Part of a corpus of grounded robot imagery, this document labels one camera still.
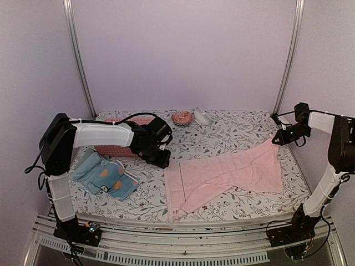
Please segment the pink plastic basket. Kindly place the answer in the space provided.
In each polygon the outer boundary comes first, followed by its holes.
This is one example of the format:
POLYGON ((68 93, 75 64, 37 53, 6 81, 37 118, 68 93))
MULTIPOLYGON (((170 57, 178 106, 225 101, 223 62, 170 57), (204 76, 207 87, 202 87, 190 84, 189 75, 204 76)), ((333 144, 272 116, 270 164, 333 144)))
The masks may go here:
MULTIPOLYGON (((134 117, 129 119, 131 122, 135 122, 138 125, 149 124, 153 121, 152 117, 134 117)), ((129 147, 122 146, 94 146, 97 152, 101 155, 105 156, 113 156, 113 157, 137 157, 136 154, 131 152, 129 147)))

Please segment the pink terry towel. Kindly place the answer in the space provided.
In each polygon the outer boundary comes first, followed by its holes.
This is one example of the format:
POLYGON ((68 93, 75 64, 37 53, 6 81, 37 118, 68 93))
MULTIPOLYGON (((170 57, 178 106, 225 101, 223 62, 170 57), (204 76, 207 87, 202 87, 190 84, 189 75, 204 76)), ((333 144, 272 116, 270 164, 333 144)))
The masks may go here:
POLYGON ((251 192, 280 193, 279 146, 264 143, 235 154, 173 161, 164 170, 169 222, 209 203, 232 187, 251 192))

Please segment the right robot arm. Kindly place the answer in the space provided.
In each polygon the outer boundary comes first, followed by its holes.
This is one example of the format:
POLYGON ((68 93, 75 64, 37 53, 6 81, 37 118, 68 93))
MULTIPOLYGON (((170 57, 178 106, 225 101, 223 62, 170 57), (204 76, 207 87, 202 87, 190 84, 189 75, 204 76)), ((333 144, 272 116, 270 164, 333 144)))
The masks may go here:
POLYGON ((325 206, 335 197, 346 178, 354 175, 354 118, 331 114, 325 111, 311 110, 306 103, 295 105, 294 110, 287 114, 295 115, 295 124, 289 123, 285 114, 274 113, 272 120, 279 126, 272 143, 287 145, 299 139, 311 137, 313 129, 330 135, 327 150, 326 170, 310 197, 300 205, 294 213, 291 226, 288 227, 287 237, 298 242, 308 231, 314 229, 321 219, 325 206))

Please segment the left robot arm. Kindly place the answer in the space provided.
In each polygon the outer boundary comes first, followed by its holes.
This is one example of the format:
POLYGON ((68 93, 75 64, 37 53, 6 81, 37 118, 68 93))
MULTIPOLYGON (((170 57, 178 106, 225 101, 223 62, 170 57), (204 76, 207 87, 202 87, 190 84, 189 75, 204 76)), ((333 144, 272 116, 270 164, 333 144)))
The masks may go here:
POLYGON ((76 224, 70 198, 68 172, 72 151, 83 146, 120 146, 130 148, 145 162, 160 168, 169 165, 171 152, 163 146, 173 139, 171 127, 161 118, 138 125, 130 117, 121 121, 104 122, 71 119, 57 114, 42 136, 39 149, 45 175, 48 177, 50 200, 54 205, 60 230, 71 241, 78 240, 83 232, 76 224))

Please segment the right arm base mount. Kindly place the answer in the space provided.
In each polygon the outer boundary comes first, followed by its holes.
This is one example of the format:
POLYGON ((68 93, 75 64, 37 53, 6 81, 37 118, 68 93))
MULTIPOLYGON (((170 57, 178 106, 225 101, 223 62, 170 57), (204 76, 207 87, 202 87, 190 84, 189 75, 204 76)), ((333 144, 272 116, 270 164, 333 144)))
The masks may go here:
POLYGON ((271 247, 288 245, 315 236, 315 226, 321 217, 311 217, 306 215, 301 206, 292 216, 291 222, 287 226, 266 229, 266 235, 271 247))

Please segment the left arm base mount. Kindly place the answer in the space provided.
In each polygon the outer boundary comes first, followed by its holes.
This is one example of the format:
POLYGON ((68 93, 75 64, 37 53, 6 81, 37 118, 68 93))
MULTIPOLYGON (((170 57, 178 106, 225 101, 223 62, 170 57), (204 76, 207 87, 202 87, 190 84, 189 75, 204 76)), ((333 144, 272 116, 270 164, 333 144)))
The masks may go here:
POLYGON ((53 235, 57 238, 61 238, 68 243, 79 243, 97 247, 101 240, 102 230, 100 225, 87 222, 84 225, 80 225, 77 216, 66 222, 62 222, 58 217, 56 218, 56 228, 53 235))

